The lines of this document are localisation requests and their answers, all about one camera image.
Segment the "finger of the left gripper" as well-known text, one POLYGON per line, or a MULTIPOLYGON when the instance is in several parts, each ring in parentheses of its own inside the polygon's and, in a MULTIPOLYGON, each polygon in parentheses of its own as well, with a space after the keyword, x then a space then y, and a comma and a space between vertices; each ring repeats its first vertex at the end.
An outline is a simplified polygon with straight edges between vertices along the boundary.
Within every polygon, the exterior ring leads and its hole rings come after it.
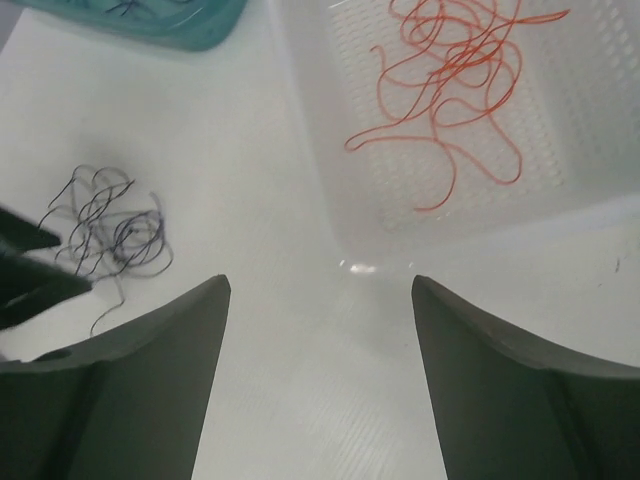
POLYGON ((22 254, 53 248, 61 244, 60 237, 11 210, 1 208, 1 254, 22 254))
POLYGON ((1 329, 92 290, 89 280, 36 259, 1 255, 1 329))

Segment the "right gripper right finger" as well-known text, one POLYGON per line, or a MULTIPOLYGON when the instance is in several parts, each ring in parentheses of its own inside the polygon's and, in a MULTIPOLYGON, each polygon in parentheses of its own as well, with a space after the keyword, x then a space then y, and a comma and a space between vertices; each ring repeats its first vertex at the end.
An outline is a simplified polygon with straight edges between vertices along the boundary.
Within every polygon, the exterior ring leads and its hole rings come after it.
POLYGON ((639 371, 558 345, 431 278, 415 325, 451 479, 635 479, 639 371))

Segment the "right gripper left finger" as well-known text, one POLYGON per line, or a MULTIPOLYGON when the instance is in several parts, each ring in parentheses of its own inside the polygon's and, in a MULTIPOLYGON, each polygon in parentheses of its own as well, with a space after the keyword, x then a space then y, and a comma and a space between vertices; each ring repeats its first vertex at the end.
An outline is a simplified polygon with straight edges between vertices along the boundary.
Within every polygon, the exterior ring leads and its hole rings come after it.
POLYGON ((227 323, 230 284, 29 362, 1 365, 5 479, 188 479, 227 323))

